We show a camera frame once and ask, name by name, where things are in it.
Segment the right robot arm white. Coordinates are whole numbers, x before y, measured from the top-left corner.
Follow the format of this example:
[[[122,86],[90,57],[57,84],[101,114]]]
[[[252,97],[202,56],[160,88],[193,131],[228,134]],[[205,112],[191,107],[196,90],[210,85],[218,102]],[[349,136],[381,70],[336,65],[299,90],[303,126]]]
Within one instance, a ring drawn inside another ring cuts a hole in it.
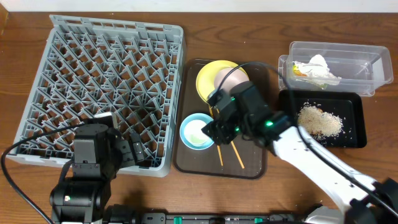
[[[397,223],[396,181],[380,183],[345,164],[293,117],[271,110],[252,82],[240,83],[230,92],[214,90],[207,103],[219,113],[202,131],[215,144],[230,144],[240,135],[259,147],[269,147],[334,201],[344,223]]]

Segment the white paper waste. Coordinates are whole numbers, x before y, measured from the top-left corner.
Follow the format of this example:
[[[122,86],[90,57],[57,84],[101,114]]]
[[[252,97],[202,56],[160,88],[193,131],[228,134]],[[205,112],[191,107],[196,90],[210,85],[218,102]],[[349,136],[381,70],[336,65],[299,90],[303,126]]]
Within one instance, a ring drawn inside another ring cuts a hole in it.
[[[302,80],[311,83],[321,89],[327,86],[337,86],[341,77],[334,76],[328,68],[324,57],[320,54],[313,56],[308,63],[293,61],[293,73]]]

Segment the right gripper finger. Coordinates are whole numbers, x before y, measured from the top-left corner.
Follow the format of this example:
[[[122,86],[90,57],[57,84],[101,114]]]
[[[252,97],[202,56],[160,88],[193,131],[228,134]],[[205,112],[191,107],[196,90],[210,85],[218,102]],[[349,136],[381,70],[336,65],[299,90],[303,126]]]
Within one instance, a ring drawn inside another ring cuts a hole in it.
[[[217,119],[229,120],[238,115],[235,98],[230,96],[224,89],[212,91],[208,96],[207,103],[217,110]]]
[[[229,144],[239,134],[239,126],[222,120],[213,120],[206,124],[201,131],[215,144]]]

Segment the light blue bowl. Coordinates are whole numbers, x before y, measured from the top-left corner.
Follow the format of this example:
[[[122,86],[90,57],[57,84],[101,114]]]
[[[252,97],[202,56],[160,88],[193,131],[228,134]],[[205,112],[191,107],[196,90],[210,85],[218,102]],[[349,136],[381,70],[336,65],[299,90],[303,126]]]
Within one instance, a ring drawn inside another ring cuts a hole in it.
[[[214,141],[201,130],[213,118],[204,113],[193,113],[187,116],[180,125],[180,138],[184,145],[196,151],[208,149]]]

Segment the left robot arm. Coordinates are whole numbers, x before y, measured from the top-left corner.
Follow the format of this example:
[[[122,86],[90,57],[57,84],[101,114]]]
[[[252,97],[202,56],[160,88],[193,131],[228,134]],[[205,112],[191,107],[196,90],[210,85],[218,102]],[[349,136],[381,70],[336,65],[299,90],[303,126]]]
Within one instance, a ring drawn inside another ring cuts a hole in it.
[[[107,206],[119,169],[144,161],[136,132],[124,139],[111,112],[86,119],[76,129],[74,155],[50,194],[54,223],[139,223],[127,205]]]

